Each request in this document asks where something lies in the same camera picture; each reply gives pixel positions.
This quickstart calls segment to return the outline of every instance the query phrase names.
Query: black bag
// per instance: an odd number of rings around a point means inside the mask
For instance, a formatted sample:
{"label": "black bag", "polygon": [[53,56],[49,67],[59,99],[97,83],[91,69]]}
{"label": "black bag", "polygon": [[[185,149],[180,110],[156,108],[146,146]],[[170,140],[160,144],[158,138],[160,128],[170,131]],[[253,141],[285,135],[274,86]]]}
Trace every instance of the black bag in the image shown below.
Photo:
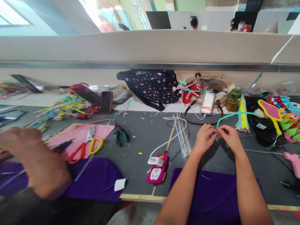
{"label": "black bag", "polygon": [[163,104],[175,103],[180,98],[173,70],[128,70],[117,73],[117,79],[126,82],[128,88],[147,106],[163,111]]}
{"label": "black bag", "polygon": [[[254,113],[254,111],[256,109],[260,108],[260,106],[257,102],[260,99],[266,101],[265,99],[259,98],[259,97],[245,98],[247,112]],[[276,129],[274,127],[274,123],[272,122],[272,120],[266,119],[266,118],[259,118],[259,117],[256,117],[255,115],[247,115],[247,117],[248,117],[249,126],[250,126],[251,130],[253,131],[253,134],[254,134],[257,142],[265,148],[271,146],[277,137],[277,132],[276,132]],[[261,128],[259,128],[260,126],[257,127],[257,125],[259,123],[263,126],[266,126],[266,128],[264,130],[262,130]],[[284,131],[281,127],[281,124],[279,122],[277,122],[277,123],[278,123],[278,126],[283,135],[280,135],[277,138],[275,147],[282,146],[288,142],[284,136]]]}

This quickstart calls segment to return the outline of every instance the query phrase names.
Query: navy bag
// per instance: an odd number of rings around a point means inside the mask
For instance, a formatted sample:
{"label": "navy bag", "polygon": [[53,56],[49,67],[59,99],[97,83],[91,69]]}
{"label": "navy bag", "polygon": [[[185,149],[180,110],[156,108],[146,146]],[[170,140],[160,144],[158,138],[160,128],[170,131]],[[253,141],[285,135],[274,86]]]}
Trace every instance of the navy bag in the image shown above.
{"label": "navy bag", "polygon": [[118,80],[126,82],[129,89],[147,106],[163,111],[163,104],[175,103],[180,98],[173,70],[128,70],[117,73]]}

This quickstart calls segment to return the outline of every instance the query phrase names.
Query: pink device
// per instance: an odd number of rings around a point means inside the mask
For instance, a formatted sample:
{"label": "pink device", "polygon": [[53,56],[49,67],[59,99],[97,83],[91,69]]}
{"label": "pink device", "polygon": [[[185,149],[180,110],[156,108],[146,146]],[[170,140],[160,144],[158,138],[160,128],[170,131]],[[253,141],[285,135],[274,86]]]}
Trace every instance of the pink device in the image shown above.
{"label": "pink device", "polygon": [[300,155],[296,155],[296,154],[290,154],[288,152],[284,152],[283,153],[285,159],[291,161],[292,166],[293,166],[293,170],[294,170],[294,174],[297,178],[300,179]]}
{"label": "pink device", "polygon": [[146,179],[147,183],[159,184],[165,181],[170,157],[168,157],[167,155],[158,155],[157,157],[162,159],[164,163],[161,167],[158,165],[152,166],[150,173],[148,174],[148,177]]}

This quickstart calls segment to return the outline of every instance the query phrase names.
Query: hand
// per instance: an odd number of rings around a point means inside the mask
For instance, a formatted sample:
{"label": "hand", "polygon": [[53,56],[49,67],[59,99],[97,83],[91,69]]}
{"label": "hand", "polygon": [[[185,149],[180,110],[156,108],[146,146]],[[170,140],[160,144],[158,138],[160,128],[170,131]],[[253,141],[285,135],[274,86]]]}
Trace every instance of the hand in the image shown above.
{"label": "hand", "polygon": [[23,151],[27,146],[41,142],[42,133],[38,129],[10,128],[0,132],[0,149],[5,149],[13,155]]}
{"label": "hand", "polygon": [[244,151],[243,145],[241,143],[236,128],[230,127],[228,125],[223,125],[219,127],[218,132],[224,138],[224,140],[226,141],[228,146],[232,149],[234,154]]}
{"label": "hand", "polygon": [[214,143],[217,136],[218,132],[211,124],[204,124],[198,131],[194,149],[202,154],[205,153]]}

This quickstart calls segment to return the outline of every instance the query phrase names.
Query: gray work table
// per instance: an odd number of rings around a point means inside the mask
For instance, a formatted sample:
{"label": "gray work table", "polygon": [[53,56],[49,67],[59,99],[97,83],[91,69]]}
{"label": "gray work table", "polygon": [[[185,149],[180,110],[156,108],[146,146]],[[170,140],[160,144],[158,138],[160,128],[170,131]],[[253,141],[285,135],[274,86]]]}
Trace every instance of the gray work table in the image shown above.
{"label": "gray work table", "polygon": [[[27,124],[35,119],[37,115],[32,112],[42,109],[42,107],[19,106],[14,109],[28,111],[28,113],[19,121],[2,127],[3,130],[9,127],[20,127]],[[48,128],[43,135],[53,135],[59,129],[64,129],[72,123],[87,123],[109,118],[114,119],[114,121],[105,121],[97,124],[109,123],[110,125],[114,125],[115,122],[117,122],[129,134],[130,142],[126,143],[124,137],[121,135],[123,147],[118,147],[115,142],[114,132],[111,132],[106,138],[107,143],[102,150],[96,154],[96,157],[105,157],[111,160],[119,168],[123,177],[127,179],[125,189],[121,194],[122,199],[134,201],[164,201],[168,195],[173,169],[181,168],[185,164],[185,160],[182,159],[180,152],[178,138],[174,138],[168,147],[170,164],[164,184],[154,187],[146,183],[146,172],[151,168],[147,162],[151,152],[171,138],[172,131],[172,137],[177,134],[176,129],[173,128],[174,122],[163,119],[163,117],[172,117],[173,113],[160,112],[157,116],[151,117],[151,115],[154,116],[156,112],[147,112],[144,114],[144,112],[128,111],[128,115],[123,117],[122,114],[115,116],[115,112],[116,111],[112,114],[94,115],[89,120],[77,120],[74,117],[66,118],[61,121],[51,120],[48,122],[50,128]],[[188,117],[192,121],[199,122],[192,113],[189,113]],[[207,116],[202,122],[213,123],[219,118],[220,115]],[[237,120],[237,116],[232,116],[224,119],[220,125],[227,124],[229,126],[235,126]],[[196,134],[201,126],[189,123],[187,125],[187,134],[189,135],[191,145],[194,146]],[[256,142],[252,133],[239,132],[239,135],[245,149],[264,151],[264,148]],[[158,149],[153,155],[162,154],[166,148],[167,144]],[[285,148],[290,153],[300,154],[298,143],[288,143],[285,145]],[[300,211],[300,201],[294,197],[291,190],[287,190],[280,184],[280,181],[288,181],[294,184],[294,176],[291,172],[270,154],[247,152],[247,155],[256,178],[262,183],[263,193],[269,209]],[[278,155],[276,157],[280,158],[292,169],[290,162],[285,160],[284,157]],[[201,167],[206,171],[235,174],[234,154],[221,136],[217,137],[216,142],[204,154],[200,161],[199,169],[201,169]]]}

